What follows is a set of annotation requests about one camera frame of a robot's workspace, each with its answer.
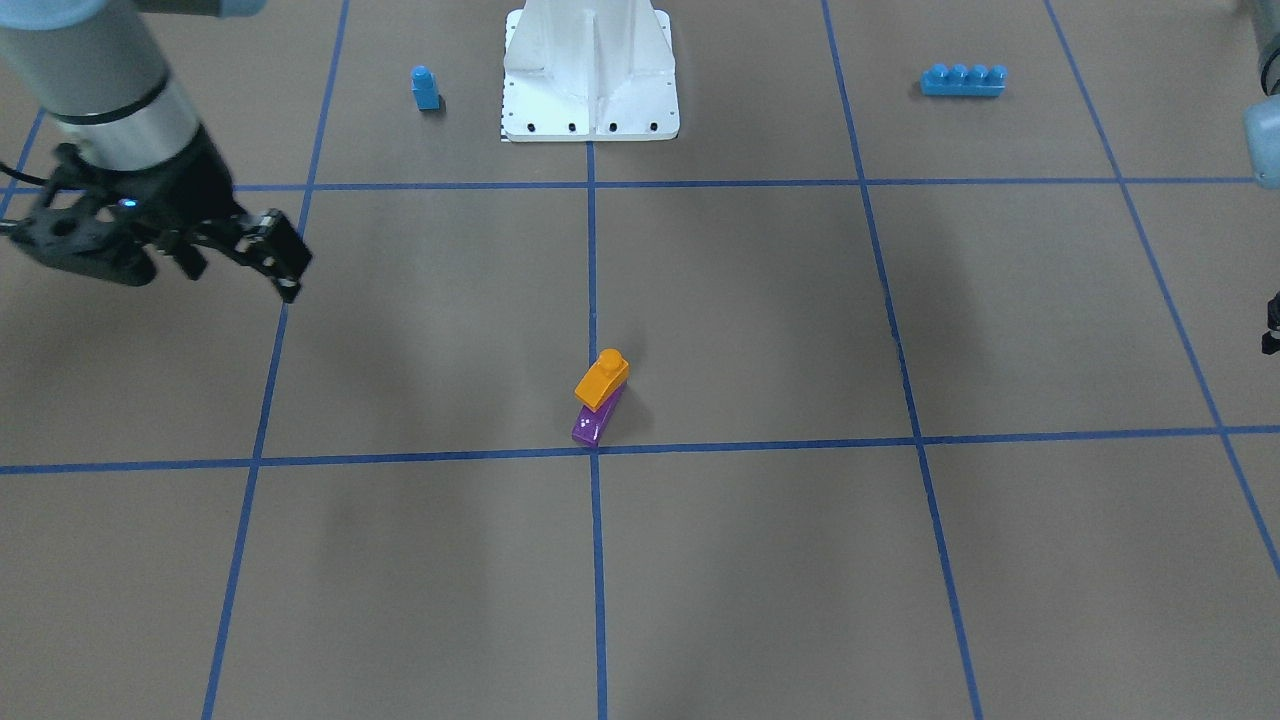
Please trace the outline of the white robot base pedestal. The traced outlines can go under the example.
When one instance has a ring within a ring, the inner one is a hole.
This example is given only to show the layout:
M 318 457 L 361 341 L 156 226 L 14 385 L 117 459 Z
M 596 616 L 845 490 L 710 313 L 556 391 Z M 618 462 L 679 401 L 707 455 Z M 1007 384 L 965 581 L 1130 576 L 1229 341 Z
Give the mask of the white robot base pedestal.
M 649 1 L 526 1 L 504 23 L 500 137 L 648 142 L 681 128 L 669 14 Z

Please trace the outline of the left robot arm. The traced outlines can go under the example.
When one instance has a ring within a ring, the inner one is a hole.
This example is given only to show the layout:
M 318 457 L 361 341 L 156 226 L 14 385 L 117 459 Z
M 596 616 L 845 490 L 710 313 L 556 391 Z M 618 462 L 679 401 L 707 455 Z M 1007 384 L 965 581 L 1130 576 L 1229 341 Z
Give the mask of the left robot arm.
M 1254 182 L 1279 187 L 1279 3 L 1247 1 L 1258 51 L 1257 72 L 1263 99 L 1242 114 L 1245 149 Z

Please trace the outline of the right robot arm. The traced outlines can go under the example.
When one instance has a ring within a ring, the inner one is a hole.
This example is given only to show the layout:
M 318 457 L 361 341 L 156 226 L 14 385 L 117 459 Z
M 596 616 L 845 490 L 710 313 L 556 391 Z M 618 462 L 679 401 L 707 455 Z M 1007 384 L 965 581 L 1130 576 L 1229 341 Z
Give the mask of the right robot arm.
M 312 254 L 276 209 L 252 214 L 145 14 L 251 17 L 261 1 L 5 1 L 3 59 L 67 135 L 29 213 L 3 233 L 60 272 L 141 287 L 154 254 L 198 279 L 210 249 L 289 304 Z

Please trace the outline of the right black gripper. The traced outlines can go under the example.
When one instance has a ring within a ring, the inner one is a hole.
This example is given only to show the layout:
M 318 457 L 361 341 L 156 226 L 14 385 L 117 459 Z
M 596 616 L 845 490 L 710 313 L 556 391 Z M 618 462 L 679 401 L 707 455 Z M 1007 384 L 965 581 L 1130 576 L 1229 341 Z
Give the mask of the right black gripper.
M 200 126 L 173 158 L 140 173 L 143 218 L 150 241 L 189 281 L 200 281 L 211 249 L 266 278 L 282 302 L 293 304 L 314 259 L 292 220 L 270 208 L 246 213 L 236 201 L 233 179 L 209 131 Z

